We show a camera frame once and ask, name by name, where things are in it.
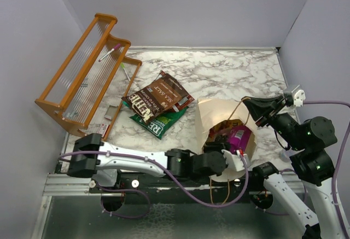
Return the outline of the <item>orange fruit candy bag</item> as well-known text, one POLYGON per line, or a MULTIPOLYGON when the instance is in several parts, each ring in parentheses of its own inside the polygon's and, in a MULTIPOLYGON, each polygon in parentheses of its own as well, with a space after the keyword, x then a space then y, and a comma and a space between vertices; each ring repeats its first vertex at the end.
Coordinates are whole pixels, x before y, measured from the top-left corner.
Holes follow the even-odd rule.
POLYGON ((210 130, 209 130, 209 135, 208 135, 208 139, 210 141, 214 140, 215 137, 220 134, 220 132, 222 130, 226 130, 229 129, 231 130, 233 127, 235 126, 240 126, 242 125, 242 121, 240 121, 240 119, 233 119, 233 120, 224 120, 218 124, 216 124, 215 126, 213 126, 210 130))

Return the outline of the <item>purple candy bag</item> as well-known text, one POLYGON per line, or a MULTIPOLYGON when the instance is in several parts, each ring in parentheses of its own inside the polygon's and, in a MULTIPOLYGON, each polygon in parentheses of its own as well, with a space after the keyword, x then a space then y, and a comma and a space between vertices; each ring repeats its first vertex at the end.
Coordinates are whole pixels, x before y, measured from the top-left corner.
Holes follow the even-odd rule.
POLYGON ((229 151, 235 153, 237 150, 245 151, 251 137, 252 131, 245 125, 234 126, 227 137, 230 145, 229 151))

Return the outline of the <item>white paper bag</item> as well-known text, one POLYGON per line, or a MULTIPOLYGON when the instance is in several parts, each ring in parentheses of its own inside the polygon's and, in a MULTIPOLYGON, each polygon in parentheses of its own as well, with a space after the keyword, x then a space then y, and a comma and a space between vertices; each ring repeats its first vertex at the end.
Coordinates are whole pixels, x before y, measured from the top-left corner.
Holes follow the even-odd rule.
POLYGON ((228 167, 220 176, 213 174, 209 183, 232 184, 243 177, 245 169, 236 151, 243 151, 247 166, 250 166, 256 149, 257 126, 241 103, 233 100, 202 98, 195 112, 197 153, 224 151, 228 167))

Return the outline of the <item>red chips bag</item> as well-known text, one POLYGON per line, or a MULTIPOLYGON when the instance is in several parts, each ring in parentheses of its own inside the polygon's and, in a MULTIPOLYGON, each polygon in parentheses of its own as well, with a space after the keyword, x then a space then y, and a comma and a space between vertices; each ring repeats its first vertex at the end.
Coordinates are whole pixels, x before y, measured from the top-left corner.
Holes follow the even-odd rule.
POLYGON ((164 76, 169 77, 169 84, 174 88, 174 91, 178 94, 178 101, 167 111, 168 112, 180 112, 185 109, 191 102, 194 101, 194 98, 189 94, 182 84, 172 75, 161 70, 157 79, 163 78, 164 76))

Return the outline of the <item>green chips bag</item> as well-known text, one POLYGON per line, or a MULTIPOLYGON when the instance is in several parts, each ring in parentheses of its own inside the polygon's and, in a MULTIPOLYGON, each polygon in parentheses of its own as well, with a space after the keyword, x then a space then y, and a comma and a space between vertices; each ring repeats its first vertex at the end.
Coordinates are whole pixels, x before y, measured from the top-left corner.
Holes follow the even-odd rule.
POLYGON ((148 132, 150 132, 153 136, 162 140, 164 134, 167 130, 169 130, 188 110, 189 107, 185 107, 184 109, 178 112, 166 112, 159 115, 157 118, 154 118, 147 125, 142 118, 134 114, 129 118, 136 122, 138 125, 144 127, 148 132))

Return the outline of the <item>brown snack packet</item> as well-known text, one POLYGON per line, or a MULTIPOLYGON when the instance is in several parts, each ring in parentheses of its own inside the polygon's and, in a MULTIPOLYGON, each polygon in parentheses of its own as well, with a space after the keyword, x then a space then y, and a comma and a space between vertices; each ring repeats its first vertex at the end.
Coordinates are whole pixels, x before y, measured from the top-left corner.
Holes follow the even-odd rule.
POLYGON ((179 96, 169 82, 169 77, 164 76, 121 99, 148 125, 178 101, 179 96))

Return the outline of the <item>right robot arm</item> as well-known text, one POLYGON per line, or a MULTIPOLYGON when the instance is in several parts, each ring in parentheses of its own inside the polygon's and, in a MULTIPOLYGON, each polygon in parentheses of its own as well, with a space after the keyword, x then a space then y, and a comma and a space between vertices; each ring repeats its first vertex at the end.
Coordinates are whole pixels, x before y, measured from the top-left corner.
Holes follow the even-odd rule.
POLYGON ((310 209, 285 183, 270 162, 253 168, 251 184, 267 189, 297 223, 302 238, 349 238, 349 223, 337 193, 336 172, 325 149, 337 142, 331 120, 317 116, 299 124, 287 108, 301 107, 303 94, 274 98, 244 97, 242 102, 258 127, 271 126, 296 153, 291 165, 305 186, 314 209, 310 209))

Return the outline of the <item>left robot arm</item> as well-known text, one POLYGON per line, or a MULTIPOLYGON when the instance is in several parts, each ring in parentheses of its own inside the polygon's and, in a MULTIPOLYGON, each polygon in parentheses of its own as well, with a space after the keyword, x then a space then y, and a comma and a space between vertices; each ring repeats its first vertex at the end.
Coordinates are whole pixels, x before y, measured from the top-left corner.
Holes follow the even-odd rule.
POLYGON ((192 155, 189 150, 146 152, 117 147, 91 133, 75 141, 67 175, 91 178, 100 170, 128 170, 162 178, 171 173, 177 180, 221 176, 228 167, 224 153, 192 155))

